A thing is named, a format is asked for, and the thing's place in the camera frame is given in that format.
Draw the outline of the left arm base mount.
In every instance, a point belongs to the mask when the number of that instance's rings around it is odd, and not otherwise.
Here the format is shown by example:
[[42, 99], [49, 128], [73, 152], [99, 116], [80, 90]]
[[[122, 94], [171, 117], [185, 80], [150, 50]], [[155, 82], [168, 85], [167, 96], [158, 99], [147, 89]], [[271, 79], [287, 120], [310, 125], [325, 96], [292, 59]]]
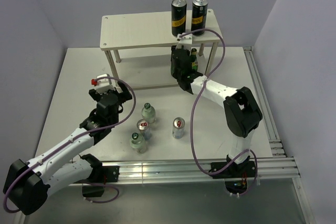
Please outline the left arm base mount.
[[[102, 161], [98, 160], [91, 154], [80, 155], [79, 161], [86, 161], [89, 163], [92, 171], [88, 178], [82, 179], [77, 183], [86, 184], [82, 185], [82, 196], [84, 200], [90, 202], [91, 204], [106, 204], [116, 200], [120, 195], [120, 190], [109, 183], [115, 183], [118, 181], [120, 174], [120, 166], [103, 166]], [[116, 194], [113, 198], [108, 200], [95, 200], [94, 198], [99, 198], [103, 196], [106, 188], [113, 189]]]

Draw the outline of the clear bottle green cap front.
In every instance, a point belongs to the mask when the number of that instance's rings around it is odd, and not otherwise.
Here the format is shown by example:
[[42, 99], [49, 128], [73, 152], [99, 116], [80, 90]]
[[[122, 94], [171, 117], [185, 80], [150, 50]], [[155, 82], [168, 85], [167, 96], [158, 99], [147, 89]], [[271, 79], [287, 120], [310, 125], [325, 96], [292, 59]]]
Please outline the clear bottle green cap front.
[[130, 138], [130, 146], [139, 154], [143, 154], [146, 151], [146, 140], [144, 137], [134, 132]]

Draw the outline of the clear bottle green cap back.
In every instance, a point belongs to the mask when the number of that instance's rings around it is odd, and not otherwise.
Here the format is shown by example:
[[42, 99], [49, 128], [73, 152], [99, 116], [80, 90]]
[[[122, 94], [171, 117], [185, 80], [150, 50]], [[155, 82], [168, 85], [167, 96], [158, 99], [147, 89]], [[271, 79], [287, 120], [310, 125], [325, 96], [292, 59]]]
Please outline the clear bottle green cap back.
[[150, 103], [145, 103], [141, 111], [142, 118], [149, 124], [153, 124], [156, 120], [155, 108]]

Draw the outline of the green glass bottle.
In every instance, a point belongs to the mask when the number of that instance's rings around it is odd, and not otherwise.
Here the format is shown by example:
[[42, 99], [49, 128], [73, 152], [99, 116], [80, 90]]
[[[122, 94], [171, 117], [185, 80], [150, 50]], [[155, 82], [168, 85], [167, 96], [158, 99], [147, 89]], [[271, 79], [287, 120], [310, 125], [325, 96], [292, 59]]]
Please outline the green glass bottle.
[[175, 79], [180, 76], [180, 62], [178, 60], [171, 61], [171, 76]]
[[197, 49], [192, 48], [190, 52], [190, 61], [191, 61], [191, 68], [193, 72], [197, 72], [198, 70], [198, 62], [197, 62]]

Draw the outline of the green glass bottle front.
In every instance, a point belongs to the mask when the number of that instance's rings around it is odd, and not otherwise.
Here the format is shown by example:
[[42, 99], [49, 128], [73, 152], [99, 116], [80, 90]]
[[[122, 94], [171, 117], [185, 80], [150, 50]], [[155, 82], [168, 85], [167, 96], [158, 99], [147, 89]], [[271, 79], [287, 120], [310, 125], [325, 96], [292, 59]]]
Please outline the green glass bottle front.
[[175, 79], [180, 76], [180, 62], [178, 60], [171, 61], [171, 76]]

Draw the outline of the green glass bottle back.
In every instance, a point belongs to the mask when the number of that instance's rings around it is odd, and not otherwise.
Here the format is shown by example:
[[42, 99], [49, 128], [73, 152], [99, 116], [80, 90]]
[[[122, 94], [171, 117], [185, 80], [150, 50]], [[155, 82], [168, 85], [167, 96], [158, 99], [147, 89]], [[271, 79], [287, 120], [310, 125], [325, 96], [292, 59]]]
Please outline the green glass bottle back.
[[198, 70], [198, 62], [197, 62], [197, 49], [192, 48], [190, 52], [190, 61], [191, 61], [191, 68], [193, 72], [197, 72]]

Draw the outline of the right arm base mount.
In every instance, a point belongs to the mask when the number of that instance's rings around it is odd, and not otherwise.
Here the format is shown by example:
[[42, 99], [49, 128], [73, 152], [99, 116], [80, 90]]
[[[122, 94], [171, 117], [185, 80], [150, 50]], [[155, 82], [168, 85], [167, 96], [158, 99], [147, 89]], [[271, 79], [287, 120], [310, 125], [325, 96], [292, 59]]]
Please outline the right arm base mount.
[[224, 162], [212, 162], [208, 171], [212, 179], [223, 179], [225, 189], [231, 197], [239, 198], [257, 184], [258, 164], [250, 156], [240, 164], [232, 162], [221, 173], [218, 171], [226, 167], [232, 160], [227, 156]]

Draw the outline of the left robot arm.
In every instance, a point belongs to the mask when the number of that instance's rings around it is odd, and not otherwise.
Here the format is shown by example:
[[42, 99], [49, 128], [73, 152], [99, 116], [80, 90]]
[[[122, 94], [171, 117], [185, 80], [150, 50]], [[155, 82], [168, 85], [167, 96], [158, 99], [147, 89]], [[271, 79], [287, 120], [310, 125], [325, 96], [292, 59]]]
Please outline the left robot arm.
[[117, 80], [118, 88], [99, 81], [100, 78], [92, 79], [95, 88], [89, 90], [96, 108], [67, 138], [35, 158], [26, 162], [17, 159], [10, 165], [3, 187], [3, 209], [7, 213], [30, 215], [48, 197], [75, 182], [99, 185], [104, 170], [97, 158], [86, 154], [73, 164], [68, 162], [97, 145], [124, 122], [119, 114], [125, 102], [137, 102], [134, 89], [123, 80]]

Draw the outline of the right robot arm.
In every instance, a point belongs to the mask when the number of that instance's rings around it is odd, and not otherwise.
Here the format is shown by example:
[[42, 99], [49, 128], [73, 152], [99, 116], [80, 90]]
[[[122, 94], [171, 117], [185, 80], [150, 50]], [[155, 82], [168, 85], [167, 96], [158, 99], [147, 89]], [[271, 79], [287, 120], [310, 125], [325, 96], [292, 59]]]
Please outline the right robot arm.
[[233, 135], [232, 146], [226, 157], [225, 165], [217, 170], [205, 170], [199, 163], [195, 148], [192, 155], [198, 169], [215, 177], [227, 173], [229, 177], [242, 177], [245, 174], [257, 175], [257, 157], [251, 150], [251, 139], [255, 129], [262, 121], [262, 112], [251, 90], [247, 87], [231, 88], [215, 82], [192, 68], [191, 51], [184, 47], [171, 48], [171, 74], [180, 88], [196, 96], [204, 97], [223, 108], [226, 123]]

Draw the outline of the clear bottle green cap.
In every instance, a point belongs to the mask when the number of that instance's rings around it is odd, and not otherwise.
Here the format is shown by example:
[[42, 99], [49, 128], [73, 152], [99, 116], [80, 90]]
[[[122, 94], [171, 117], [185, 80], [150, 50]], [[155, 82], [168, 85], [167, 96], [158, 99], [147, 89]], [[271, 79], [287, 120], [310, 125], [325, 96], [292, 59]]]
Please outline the clear bottle green cap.
[[155, 108], [150, 103], [145, 103], [141, 111], [142, 118], [149, 124], [153, 124], [156, 120]]
[[130, 146], [139, 154], [143, 154], [146, 151], [146, 140], [144, 137], [134, 132], [130, 138]]

